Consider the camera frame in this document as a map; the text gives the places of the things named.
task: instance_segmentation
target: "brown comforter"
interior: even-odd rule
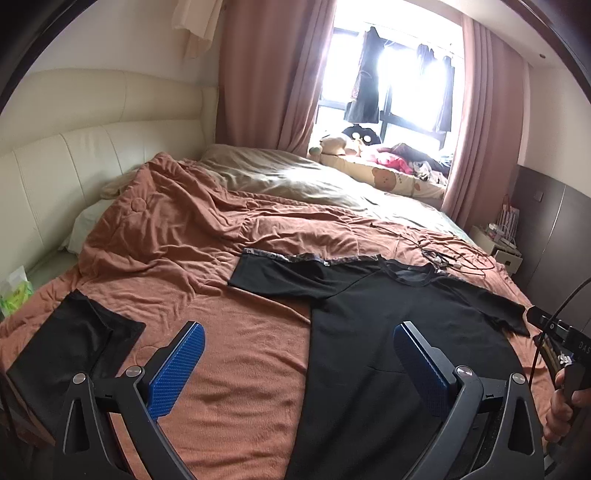
[[[242,249],[310,251],[325,258],[380,253],[423,264],[417,241],[433,249],[453,248],[479,262],[489,269],[454,274],[530,305],[503,267],[455,237],[361,218],[338,207],[228,192],[197,164],[159,154],[106,211],[78,266],[0,324],[0,365],[3,371],[11,366],[75,288],[146,323],[122,370],[143,365],[186,320],[196,320],[206,329],[206,350],[172,413],[160,418],[161,427],[200,480],[279,480],[300,415],[310,322],[301,305],[227,286]],[[532,340],[508,337],[529,373]],[[540,418],[552,390],[540,360],[534,381]],[[136,476],[146,478],[120,419],[115,423]]]

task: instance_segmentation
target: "black cable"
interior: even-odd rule
[[[454,265],[451,265],[449,262],[447,262],[447,265],[446,265],[446,268],[449,268],[450,270],[455,270],[458,273],[463,273],[464,275],[476,275],[479,277],[484,277],[484,276],[486,276],[486,274],[485,274],[486,270],[494,270],[496,268],[495,264],[491,261],[491,259],[488,255],[483,254],[482,252],[478,251],[476,248],[472,247],[469,244],[466,244],[465,247],[467,247],[476,257],[478,257],[478,258],[485,257],[486,260],[488,261],[488,266],[478,267],[473,262],[468,260],[463,253],[457,252],[456,250],[454,250],[453,248],[451,248],[448,245],[441,245],[435,241],[431,241],[431,240],[424,239],[424,238],[417,242],[417,241],[413,240],[412,238],[409,238],[401,233],[394,232],[394,231],[390,230],[389,228],[386,228],[382,225],[376,225],[373,222],[370,223],[370,227],[385,230],[388,233],[399,236],[400,238],[404,238],[406,241],[411,242],[413,245],[415,245],[415,247],[417,247],[421,251],[423,256],[431,263],[433,263],[433,260],[430,258],[429,254],[437,254],[441,257],[446,257],[446,258],[453,260],[454,262],[457,262],[457,263],[459,263],[460,260],[467,262],[469,265],[460,264],[460,268],[457,268]],[[456,257],[452,257],[452,256],[444,254],[442,252],[438,252],[437,250],[432,250],[430,248],[423,247],[420,244],[421,241],[426,241],[428,243],[435,243],[440,247],[447,248],[449,251],[453,252],[456,255]]]
[[[544,325],[544,329],[542,330],[542,333],[540,334],[540,339],[538,340],[538,345],[535,349],[535,355],[534,355],[534,361],[531,364],[531,372],[530,372],[530,380],[528,385],[530,386],[531,389],[531,384],[534,380],[534,370],[535,370],[535,364],[538,361],[538,357],[540,356],[540,350],[542,348],[542,343],[544,342],[544,338],[546,336],[546,333],[548,331],[548,328],[550,328],[550,325],[552,325],[552,323],[554,323],[554,321],[556,320],[556,317],[558,315],[560,315],[560,312],[562,312],[562,310],[564,309],[564,307],[566,307],[569,302],[574,298],[574,296],[579,293],[579,291],[587,284],[591,283],[591,277],[589,277],[587,280],[585,280],[583,283],[581,283],[581,285],[579,285],[577,288],[575,288],[573,290],[573,292],[566,298],[566,300],[562,303],[562,305],[560,307],[558,307],[558,310],[556,310],[556,312],[554,312],[554,314],[550,317],[550,320],[548,320],[546,322],[546,325]]]

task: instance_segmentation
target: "window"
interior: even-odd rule
[[[463,39],[459,25],[403,0],[339,0],[314,130],[342,131],[343,117],[359,69],[363,33],[375,26],[387,46],[379,59],[380,123],[365,124],[386,144],[404,142],[428,155],[453,151],[463,100]],[[452,131],[434,126],[443,99],[441,61],[418,75],[416,49],[427,44],[436,60],[452,57],[455,67]]]

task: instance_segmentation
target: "finger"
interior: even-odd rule
[[[554,383],[556,384],[556,387],[562,387],[562,384],[564,383],[564,368],[556,374]]]
[[[544,438],[550,443],[556,443],[560,440],[560,435],[556,435],[548,426],[544,426]]]
[[[564,398],[564,392],[557,390],[550,398],[550,408],[554,417],[562,421],[569,421],[573,416],[573,409],[570,408]]]
[[[591,388],[587,390],[577,390],[573,393],[573,405],[575,407],[588,407],[591,405]]]
[[[546,426],[561,437],[564,437],[570,431],[570,425],[554,417],[551,412],[546,415]]]

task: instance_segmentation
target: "bedside table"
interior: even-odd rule
[[[509,276],[513,275],[521,265],[523,259],[519,250],[507,244],[495,242],[482,228],[473,226],[469,236],[476,245],[494,257],[497,263],[504,265]]]

